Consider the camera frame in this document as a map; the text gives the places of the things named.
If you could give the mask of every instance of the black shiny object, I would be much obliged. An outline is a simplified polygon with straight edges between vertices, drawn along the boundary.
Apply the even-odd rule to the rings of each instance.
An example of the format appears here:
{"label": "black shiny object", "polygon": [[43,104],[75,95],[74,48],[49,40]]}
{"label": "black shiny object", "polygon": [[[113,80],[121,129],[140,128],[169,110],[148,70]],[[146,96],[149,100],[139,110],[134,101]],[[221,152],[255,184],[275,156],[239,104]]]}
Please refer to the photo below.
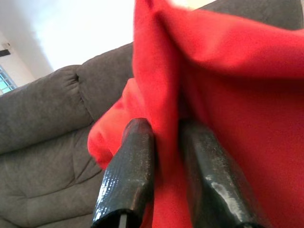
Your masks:
{"label": "black shiny object", "polygon": [[210,129],[180,124],[194,228],[269,228],[244,174]]}
{"label": "black shiny object", "polygon": [[130,121],[123,143],[104,172],[93,213],[92,228],[118,228],[122,214],[127,226],[138,228],[145,207],[153,200],[154,136],[144,118]]}

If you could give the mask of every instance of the window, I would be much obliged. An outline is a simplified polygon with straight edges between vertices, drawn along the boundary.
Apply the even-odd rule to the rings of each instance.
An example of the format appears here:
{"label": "window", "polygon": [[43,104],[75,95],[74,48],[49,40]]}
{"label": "window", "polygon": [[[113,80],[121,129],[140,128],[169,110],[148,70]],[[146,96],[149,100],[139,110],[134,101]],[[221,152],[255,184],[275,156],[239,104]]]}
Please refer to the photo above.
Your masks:
{"label": "window", "polygon": [[16,84],[0,66],[0,95],[16,89]]}

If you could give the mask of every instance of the red fabric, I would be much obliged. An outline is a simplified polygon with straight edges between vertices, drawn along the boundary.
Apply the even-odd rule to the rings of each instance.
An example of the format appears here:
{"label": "red fabric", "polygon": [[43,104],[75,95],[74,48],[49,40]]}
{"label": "red fabric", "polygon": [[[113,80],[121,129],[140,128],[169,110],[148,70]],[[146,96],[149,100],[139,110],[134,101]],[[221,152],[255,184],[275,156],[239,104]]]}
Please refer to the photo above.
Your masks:
{"label": "red fabric", "polygon": [[88,148],[105,168],[127,123],[148,118],[160,162],[152,227],[191,227],[177,148],[181,97],[239,163],[274,227],[303,227],[302,32],[138,0],[133,71]]}

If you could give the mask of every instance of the red cloth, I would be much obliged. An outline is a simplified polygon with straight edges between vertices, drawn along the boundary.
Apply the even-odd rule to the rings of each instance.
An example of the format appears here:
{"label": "red cloth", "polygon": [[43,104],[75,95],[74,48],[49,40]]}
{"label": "red cloth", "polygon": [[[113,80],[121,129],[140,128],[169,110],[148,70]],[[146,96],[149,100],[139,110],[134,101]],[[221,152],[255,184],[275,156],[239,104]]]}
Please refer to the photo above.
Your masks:
{"label": "red cloth", "polygon": [[134,79],[92,128],[105,168],[127,123],[156,135],[154,228],[190,228],[177,148],[181,97],[236,159],[275,228],[304,224],[304,35],[247,19],[138,0]]}

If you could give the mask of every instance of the gray upholstery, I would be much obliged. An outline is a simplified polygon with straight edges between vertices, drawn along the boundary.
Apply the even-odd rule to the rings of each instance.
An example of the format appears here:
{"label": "gray upholstery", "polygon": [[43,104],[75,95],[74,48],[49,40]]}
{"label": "gray upholstery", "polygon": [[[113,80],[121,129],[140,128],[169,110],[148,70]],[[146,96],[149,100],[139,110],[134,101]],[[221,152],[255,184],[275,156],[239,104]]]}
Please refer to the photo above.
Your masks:
{"label": "gray upholstery", "polygon": [[[205,8],[299,28],[298,0],[286,2],[218,0]],[[133,76],[132,48],[65,67],[0,97],[0,228],[90,227],[103,172],[88,154],[87,136]]]}

